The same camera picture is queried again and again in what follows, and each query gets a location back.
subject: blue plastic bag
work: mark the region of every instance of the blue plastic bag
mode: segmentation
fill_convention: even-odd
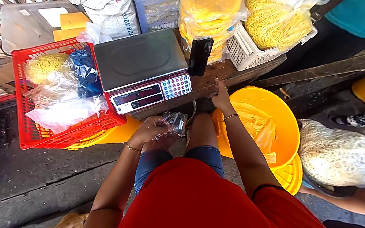
[[[101,94],[102,86],[90,47],[84,45],[83,49],[75,50],[71,53],[69,58],[73,62],[74,74],[78,78],[78,95],[89,98]]]

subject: digital scale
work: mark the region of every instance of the digital scale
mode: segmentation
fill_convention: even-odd
[[[102,87],[118,114],[191,92],[188,65],[172,29],[94,46]]]

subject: leg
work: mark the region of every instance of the leg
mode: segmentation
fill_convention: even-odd
[[[174,144],[177,137],[162,136],[158,141],[147,142],[140,155],[138,168],[135,176],[136,195],[146,181],[147,177],[159,165],[167,162],[173,157],[168,152],[168,148]]]
[[[364,38],[357,37],[337,26],[335,26],[335,29],[336,31],[332,35],[328,36],[304,56],[299,65],[294,68],[294,71],[350,58],[365,49]]]
[[[200,113],[195,117],[184,157],[198,159],[209,165],[222,178],[225,177],[215,126],[209,114]]]

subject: concrete floor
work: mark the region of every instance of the concrete floor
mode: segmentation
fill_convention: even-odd
[[[328,127],[328,113],[354,114],[365,111],[365,105],[340,93],[344,105],[329,107],[312,116]],[[54,227],[58,221],[76,208],[88,212],[91,201],[104,181],[124,144],[98,144],[68,151],[61,149],[19,149],[15,108],[6,111],[11,120],[8,129],[11,143],[0,146],[0,228]],[[185,138],[170,148],[173,156],[184,153]],[[223,157],[226,179],[243,188],[233,159]],[[132,190],[128,205],[135,195]],[[365,226],[365,216],[342,210],[317,197],[297,194],[296,197],[321,221],[341,220]]]

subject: wooden counter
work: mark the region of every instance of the wooden counter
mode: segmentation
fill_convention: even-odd
[[[251,82],[262,74],[271,71],[282,62],[284,62],[286,59],[287,58],[285,55],[281,55],[274,60],[244,71],[236,70],[236,67],[229,59],[227,59],[225,63],[208,65],[206,67],[204,76],[191,76],[192,91],[189,94],[178,96],[176,98],[155,104],[153,106],[133,111],[130,113],[130,115],[138,120],[141,120],[145,117],[167,111],[169,109],[183,105],[198,98],[209,96],[216,91],[216,83],[214,81],[215,77],[223,80],[227,87],[243,81]]]

